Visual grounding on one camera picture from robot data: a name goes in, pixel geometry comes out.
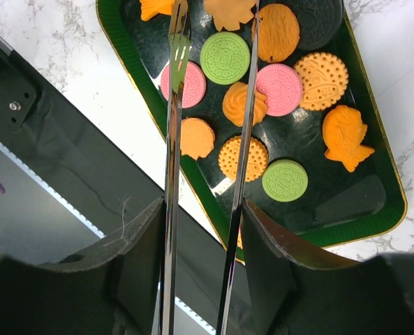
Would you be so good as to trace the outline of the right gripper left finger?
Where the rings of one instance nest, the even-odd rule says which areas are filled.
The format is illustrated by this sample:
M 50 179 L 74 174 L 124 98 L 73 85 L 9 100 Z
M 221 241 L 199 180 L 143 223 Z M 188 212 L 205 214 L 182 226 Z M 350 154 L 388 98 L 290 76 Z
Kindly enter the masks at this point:
M 45 263 L 47 334 L 150 334 L 163 256 L 164 200 L 56 263 Z

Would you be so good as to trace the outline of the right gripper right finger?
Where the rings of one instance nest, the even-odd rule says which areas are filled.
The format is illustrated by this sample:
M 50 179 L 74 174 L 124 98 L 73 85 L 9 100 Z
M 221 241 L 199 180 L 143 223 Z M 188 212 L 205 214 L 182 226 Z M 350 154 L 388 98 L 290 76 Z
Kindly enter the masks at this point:
M 356 261 L 326 251 L 245 201 L 242 237 L 257 334 L 342 334 L 354 329 Z

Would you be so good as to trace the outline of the orange swirl cookie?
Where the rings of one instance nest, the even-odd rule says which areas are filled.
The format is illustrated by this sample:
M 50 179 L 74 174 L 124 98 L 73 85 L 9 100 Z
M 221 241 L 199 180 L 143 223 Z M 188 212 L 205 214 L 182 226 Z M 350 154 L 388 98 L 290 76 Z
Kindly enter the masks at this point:
M 223 98 L 222 108 L 225 117 L 238 127 L 242 127 L 244 123 L 247 89 L 248 84 L 236 82 L 227 90 Z M 266 100 L 266 95 L 255 92 L 253 125 L 260 123 L 267 114 Z

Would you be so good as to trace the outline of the black sandwich cookie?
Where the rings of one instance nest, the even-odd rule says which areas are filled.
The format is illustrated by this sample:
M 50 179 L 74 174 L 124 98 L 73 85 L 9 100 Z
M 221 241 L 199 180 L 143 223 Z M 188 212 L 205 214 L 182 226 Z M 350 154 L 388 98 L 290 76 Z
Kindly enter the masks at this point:
M 343 20 L 340 0 L 289 1 L 300 25 L 301 50 L 315 50 L 328 44 Z

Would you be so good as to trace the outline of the orange flower cookie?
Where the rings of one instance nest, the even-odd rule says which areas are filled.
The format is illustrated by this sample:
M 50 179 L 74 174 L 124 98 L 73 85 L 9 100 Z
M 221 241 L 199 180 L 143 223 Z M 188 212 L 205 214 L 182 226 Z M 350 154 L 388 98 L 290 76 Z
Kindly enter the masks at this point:
M 254 18 L 256 0 L 204 0 L 206 14 L 213 17 L 217 31 L 237 31 Z

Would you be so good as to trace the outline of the metal tongs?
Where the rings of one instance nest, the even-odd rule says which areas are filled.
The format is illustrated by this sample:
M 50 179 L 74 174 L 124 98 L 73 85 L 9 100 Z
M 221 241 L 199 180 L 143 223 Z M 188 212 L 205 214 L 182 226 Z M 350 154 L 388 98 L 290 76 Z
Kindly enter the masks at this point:
M 166 130 L 167 153 L 165 163 L 165 244 L 161 269 L 161 298 L 159 303 L 160 316 L 158 332 L 160 334 L 173 334 L 174 332 L 182 97 L 188 56 L 191 47 L 191 18 L 187 1 L 176 1 L 174 3 L 168 39 L 170 53 Z M 235 272 L 237 238 L 242 217 L 243 192 L 246 181 L 246 168 L 249 159 L 254 104 L 256 99 L 257 63 L 258 41 L 254 41 L 251 51 L 244 124 L 242 126 L 241 144 L 239 147 L 239 159 L 230 217 L 228 246 L 223 271 L 219 314 L 216 325 L 217 334 L 226 334 L 228 328 L 228 315 Z

